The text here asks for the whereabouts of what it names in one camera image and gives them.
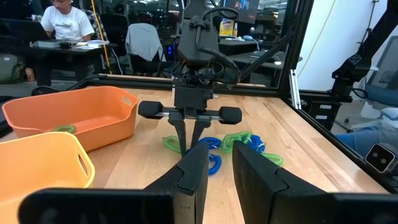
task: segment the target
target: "black metal bracket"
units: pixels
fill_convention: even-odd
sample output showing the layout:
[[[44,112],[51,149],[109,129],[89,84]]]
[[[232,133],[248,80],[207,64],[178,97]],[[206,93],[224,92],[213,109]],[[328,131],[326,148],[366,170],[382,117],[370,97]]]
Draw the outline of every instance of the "black metal bracket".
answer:
[[[180,141],[180,149],[181,155],[184,157],[187,153],[187,131],[185,127],[184,116],[181,111],[173,110],[170,111],[169,114],[169,123],[174,126],[175,131],[177,132],[178,140]],[[195,126],[193,127],[191,148],[197,145],[198,140],[203,133],[205,128],[209,128],[211,126],[211,119],[197,119],[195,121]]]
[[[198,28],[201,27],[202,29],[210,29],[210,22],[209,20],[200,19],[200,16],[193,16],[192,19],[189,21],[190,28]]]

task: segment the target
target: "white wall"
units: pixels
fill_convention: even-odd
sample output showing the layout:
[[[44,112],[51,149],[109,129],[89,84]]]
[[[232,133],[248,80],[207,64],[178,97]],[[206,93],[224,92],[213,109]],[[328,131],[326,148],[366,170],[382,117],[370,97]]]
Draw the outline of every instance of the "white wall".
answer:
[[[315,0],[296,69],[300,89],[332,88],[331,73],[358,50],[372,6],[372,0]],[[387,0],[376,3],[371,27],[386,8]]]

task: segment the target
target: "yellow cable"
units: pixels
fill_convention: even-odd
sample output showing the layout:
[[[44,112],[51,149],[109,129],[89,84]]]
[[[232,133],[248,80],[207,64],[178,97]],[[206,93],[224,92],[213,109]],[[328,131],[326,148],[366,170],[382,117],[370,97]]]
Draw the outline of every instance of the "yellow cable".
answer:
[[[321,29],[321,31],[320,31],[320,33],[319,33],[319,35],[318,35],[318,37],[317,37],[315,43],[313,44],[313,46],[312,46],[312,48],[311,48],[311,51],[310,51],[310,54],[308,55],[308,57],[307,57],[307,59],[306,59],[304,65],[303,65],[303,67],[302,67],[300,73],[297,75],[297,78],[301,76],[301,73],[304,71],[305,66],[307,65],[308,61],[310,60],[310,57],[311,57],[311,55],[312,55],[312,52],[313,52],[315,46],[317,45],[318,40],[319,40],[319,38],[321,37],[321,35],[322,35],[322,33],[323,33],[323,30],[325,29],[326,23],[328,23],[328,20],[329,20],[329,18],[330,18],[330,14],[331,14],[331,12],[333,11],[333,8],[334,8],[334,6],[335,6],[335,3],[336,3],[336,0],[333,0],[333,4],[331,5],[331,8],[330,8],[330,11],[329,11],[329,13],[328,13],[328,16],[326,17],[325,23],[323,24],[322,29]]]
[[[106,64],[109,68],[109,73],[112,75],[112,71],[111,71],[111,65],[109,64],[109,58],[108,58],[108,51],[106,51],[106,45],[105,45],[105,41],[104,41],[104,36],[102,34],[102,27],[101,24],[97,18],[97,12],[95,11],[95,5],[94,5],[94,0],[91,0],[91,6],[93,7],[93,12],[94,12],[94,17],[95,17],[95,21],[97,22],[97,26],[98,26],[98,30],[99,30],[99,34],[101,36],[101,40],[102,40],[102,46],[104,47],[104,51],[105,51],[105,58],[106,58]]]

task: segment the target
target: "orange plastic bin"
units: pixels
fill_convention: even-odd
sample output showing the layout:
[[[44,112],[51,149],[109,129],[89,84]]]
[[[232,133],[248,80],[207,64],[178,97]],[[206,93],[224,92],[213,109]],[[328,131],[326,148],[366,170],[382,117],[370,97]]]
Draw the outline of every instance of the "orange plastic bin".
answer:
[[[19,204],[49,187],[91,187],[95,170],[77,138],[45,133],[0,143],[0,223],[18,223]]]
[[[86,152],[134,134],[138,99],[111,86],[12,100],[2,106],[19,138],[74,125]]]

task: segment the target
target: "white t-shirt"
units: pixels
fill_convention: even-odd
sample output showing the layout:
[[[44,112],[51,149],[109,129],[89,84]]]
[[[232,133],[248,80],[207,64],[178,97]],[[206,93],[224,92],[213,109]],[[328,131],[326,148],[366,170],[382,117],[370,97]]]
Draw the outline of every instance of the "white t-shirt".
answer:
[[[64,15],[54,6],[50,6],[44,11],[41,24],[45,31],[55,31],[57,40],[83,41],[84,36],[94,33],[87,15],[75,7]]]

